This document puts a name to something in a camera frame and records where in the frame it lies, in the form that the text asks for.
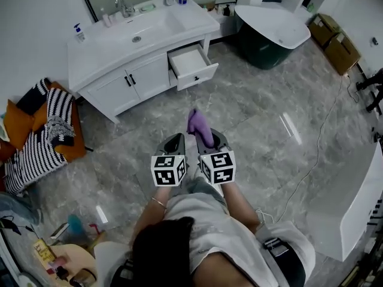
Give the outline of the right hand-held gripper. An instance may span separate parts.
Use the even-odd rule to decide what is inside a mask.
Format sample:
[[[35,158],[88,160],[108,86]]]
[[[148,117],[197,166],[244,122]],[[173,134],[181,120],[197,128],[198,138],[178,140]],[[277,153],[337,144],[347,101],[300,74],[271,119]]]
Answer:
[[[229,148],[229,143],[221,132],[211,129],[214,140],[214,148],[220,148],[210,154],[206,154],[206,146],[203,137],[196,135],[196,145],[200,156],[200,168],[211,185],[221,185],[233,182],[236,173],[236,161],[234,151]]]

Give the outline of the purple cloth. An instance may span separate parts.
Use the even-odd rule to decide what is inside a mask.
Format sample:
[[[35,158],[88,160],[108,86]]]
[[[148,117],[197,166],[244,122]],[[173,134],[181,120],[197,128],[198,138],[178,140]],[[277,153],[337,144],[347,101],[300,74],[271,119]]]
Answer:
[[[196,108],[193,108],[189,112],[187,120],[187,133],[190,135],[198,133],[208,148],[212,148],[214,146],[214,138],[211,128],[208,125],[203,113],[201,113],[200,110]]]

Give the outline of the white drawer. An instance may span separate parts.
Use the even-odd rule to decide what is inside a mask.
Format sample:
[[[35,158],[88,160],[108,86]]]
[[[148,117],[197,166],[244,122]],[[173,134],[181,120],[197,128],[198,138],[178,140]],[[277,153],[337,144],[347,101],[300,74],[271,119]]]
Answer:
[[[219,64],[212,63],[199,44],[168,53],[177,81],[177,90],[184,90],[213,78]]]

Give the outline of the person's right forearm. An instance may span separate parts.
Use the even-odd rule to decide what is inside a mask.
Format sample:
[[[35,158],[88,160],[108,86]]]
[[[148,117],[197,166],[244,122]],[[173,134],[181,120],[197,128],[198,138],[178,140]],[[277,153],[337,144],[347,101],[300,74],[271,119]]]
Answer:
[[[235,182],[221,185],[230,216],[241,222],[252,233],[260,225],[259,217]]]

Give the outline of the person's left forearm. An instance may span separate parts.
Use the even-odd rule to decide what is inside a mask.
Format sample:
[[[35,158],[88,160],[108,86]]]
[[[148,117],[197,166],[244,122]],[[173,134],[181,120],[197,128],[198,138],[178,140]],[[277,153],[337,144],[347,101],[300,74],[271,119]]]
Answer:
[[[171,192],[170,187],[157,187],[156,192],[153,194],[143,213],[139,217],[129,244],[133,246],[133,243],[137,235],[149,225],[159,223],[165,215],[167,209],[167,203]]]

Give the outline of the person's white shirt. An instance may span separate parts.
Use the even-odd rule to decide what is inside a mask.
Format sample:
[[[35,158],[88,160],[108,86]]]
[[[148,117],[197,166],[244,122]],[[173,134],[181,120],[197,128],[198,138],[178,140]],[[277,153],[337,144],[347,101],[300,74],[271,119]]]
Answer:
[[[164,218],[126,251],[97,254],[101,287],[304,287],[315,250],[291,222],[252,233],[204,193],[170,193]]]

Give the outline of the pink cup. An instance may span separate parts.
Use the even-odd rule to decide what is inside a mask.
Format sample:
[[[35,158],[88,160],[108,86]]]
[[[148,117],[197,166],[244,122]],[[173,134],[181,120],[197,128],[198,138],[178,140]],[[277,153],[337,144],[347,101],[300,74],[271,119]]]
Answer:
[[[106,11],[104,10],[103,7],[100,9],[100,11],[101,11],[102,20],[103,20],[104,25],[107,28],[110,28],[112,26],[112,23],[111,23],[111,20],[109,18],[109,15],[106,13]]]

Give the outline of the small bottle with blue pump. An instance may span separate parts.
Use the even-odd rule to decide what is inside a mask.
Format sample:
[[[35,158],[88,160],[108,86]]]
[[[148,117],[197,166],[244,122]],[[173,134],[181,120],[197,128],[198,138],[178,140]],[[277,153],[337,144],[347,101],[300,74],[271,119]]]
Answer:
[[[79,42],[83,42],[86,39],[86,37],[85,37],[85,34],[84,34],[83,30],[80,28],[80,24],[77,23],[74,26],[74,29],[75,29],[75,34],[76,34],[77,40]]]

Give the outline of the chrome faucet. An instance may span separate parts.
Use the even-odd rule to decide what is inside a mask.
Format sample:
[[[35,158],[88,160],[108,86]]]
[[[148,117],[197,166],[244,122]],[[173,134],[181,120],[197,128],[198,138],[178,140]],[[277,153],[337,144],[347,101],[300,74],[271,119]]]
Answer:
[[[132,5],[128,6],[125,0],[115,0],[115,7],[121,12],[124,18],[133,17],[135,14],[134,7]]]

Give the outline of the maroon notebook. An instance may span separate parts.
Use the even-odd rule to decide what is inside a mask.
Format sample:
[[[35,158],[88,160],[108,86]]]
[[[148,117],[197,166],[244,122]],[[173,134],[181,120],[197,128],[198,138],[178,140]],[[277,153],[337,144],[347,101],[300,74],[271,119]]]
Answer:
[[[67,228],[69,227],[69,224],[67,222],[61,224],[51,235],[50,235],[50,238],[52,240],[57,240],[59,239],[63,234],[64,232],[67,230]]]

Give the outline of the round wooden stool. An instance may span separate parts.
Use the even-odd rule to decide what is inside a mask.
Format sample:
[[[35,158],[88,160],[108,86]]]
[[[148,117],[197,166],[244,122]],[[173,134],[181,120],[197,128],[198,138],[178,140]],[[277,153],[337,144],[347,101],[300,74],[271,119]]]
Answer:
[[[90,270],[96,277],[91,287],[98,287],[98,274],[96,271],[95,258],[82,247],[75,244],[49,246],[56,257],[65,257],[66,264],[63,266],[69,273],[68,280],[75,276],[80,270]]]

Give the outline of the orange cushion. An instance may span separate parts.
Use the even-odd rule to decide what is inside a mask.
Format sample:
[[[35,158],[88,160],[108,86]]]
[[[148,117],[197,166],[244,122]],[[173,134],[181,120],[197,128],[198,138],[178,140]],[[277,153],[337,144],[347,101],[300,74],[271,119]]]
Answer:
[[[4,126],[10,139],[10,144],[21,151],[32,130],[34,117],[19,109],[11,100],[8,100],[4,117]]]

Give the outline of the cardboard box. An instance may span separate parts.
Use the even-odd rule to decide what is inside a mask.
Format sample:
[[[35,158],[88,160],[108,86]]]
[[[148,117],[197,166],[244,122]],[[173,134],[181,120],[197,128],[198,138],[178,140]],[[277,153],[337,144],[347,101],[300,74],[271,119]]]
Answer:
[[[359,51],[343,32],[330,40],[324,52],[340,76],[345,75],[361,58]]]
[[[330,40],[341,31],[341,27],[335,20],[326,14],[317,14],[308,28],[312,38],[322,48],[326,47]]]

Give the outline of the white rectangular bathtub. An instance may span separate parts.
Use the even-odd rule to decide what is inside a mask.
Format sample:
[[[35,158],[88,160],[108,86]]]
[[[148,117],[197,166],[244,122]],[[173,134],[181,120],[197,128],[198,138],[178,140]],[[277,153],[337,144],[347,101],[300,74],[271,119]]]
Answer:
[[[355,149],[311,201],[306,216],[315,251],[345,261],[364,234],[383,193],[383,152],[378,142]]]

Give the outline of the yellow book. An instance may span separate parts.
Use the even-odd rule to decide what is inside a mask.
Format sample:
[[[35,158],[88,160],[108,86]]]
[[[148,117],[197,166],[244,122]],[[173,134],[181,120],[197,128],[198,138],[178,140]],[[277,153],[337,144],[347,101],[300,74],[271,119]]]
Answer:
[[[53,262],[56,259],[55,255],[52,253],[43,239],[37,240],[33,244],[33,248],[34,253],[41,263]]]

